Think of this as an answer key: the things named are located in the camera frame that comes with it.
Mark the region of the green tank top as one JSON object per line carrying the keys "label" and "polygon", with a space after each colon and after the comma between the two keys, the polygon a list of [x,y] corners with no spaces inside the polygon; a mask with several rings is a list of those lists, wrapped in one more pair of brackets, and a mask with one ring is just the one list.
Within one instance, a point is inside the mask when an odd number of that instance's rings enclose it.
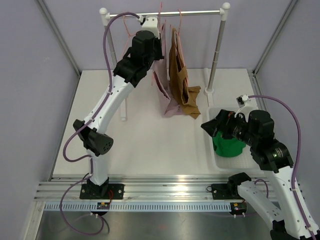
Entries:
{"label": "green tank top", "polygon": [[223,158],[234,158],[243,153],[246,144],[240,140],[232,138],[223,138],[222,133],[218,132],[212,137],[213,150]]}

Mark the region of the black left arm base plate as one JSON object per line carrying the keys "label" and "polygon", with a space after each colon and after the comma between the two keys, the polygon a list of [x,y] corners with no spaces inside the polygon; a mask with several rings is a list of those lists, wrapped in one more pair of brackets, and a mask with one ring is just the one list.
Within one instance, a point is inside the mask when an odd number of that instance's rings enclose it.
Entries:
{"label": "black left arm base plate", "polygon": [[95,186],[88,183],[81,185],[79,198],[81,200],[122,200],[125,185],[109,183],[108,185]]}

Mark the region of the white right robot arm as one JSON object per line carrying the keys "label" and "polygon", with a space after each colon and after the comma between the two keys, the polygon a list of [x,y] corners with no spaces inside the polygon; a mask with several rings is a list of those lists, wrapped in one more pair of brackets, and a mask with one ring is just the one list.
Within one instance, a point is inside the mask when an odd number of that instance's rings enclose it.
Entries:
{"label": "white right robot arm", "polygon": [[318,240],[320,228],[313,220],[296,179],[294,162],[287,147],[275,138],[274,121],[264,110],[253,110],[248,117],[222,109],[201,128],[211,137],[235,138],[250,147],[250,154],[272,186],[279,207],[255,186],[244,172],[227,181],[227,193],[241,197],[264,220],[273,240]]}

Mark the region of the mauve pink tank top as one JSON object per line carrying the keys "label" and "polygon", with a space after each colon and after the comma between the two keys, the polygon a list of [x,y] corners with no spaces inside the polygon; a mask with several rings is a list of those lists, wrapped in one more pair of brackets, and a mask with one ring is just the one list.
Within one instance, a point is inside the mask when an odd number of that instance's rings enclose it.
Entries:
{"label": "mauve pink tank top", "polygon": [[165,118],[183,115],[183,111],[174,99],[167,71],[166,23],[160,25],[160,37],[163,59],[153,63],[153,80],[159,99],[160,113]]}

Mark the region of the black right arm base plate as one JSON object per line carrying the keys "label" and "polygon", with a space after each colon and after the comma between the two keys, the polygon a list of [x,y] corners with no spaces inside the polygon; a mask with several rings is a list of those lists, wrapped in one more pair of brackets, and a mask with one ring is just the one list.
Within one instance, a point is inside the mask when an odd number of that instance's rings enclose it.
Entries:
{"label": "black right arm base plate", "polygon": [[214,200],[243,200],[239,195],[232,195],[226,183],[213,183],[206,187]]}

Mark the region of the pink hanger of mauve top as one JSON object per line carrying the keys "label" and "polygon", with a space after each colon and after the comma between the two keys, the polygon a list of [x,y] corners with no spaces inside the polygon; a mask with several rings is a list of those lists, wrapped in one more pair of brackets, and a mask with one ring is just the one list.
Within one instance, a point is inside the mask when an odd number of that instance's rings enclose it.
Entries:
{"label": "pink hanger of mauve top", "polygon": [[164,59],[156,61],[153,64],[153,74],[154,77],[157,77],[158,81],[162,86],[167,89],[169,86],[168,83],[168,73],[167,73],[167,47],[166,47],[166,21],[161,20],[162,12],[162,2],[160,3],[159,13],[158,13],[158,29],[160,32],[162,55]]}

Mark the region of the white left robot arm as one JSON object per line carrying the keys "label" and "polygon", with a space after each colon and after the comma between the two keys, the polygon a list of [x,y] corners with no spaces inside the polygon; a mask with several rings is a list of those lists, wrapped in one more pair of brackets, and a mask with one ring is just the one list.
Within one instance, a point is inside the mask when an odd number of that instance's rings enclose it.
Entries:
{"label": "white left robot arm", "polygon": [[92,113],[83,121],[75,120],[73,127],[83,142],[92,162],[85,186],[97,199],[108,194],[108,164],[103,159],[114,140],[106,135],[108,125],[121,103],[147,75],[154,61],[163,59],[161,34],[158,29],[144,29],[136,33],[123,58],[116,64],[108,89]]}

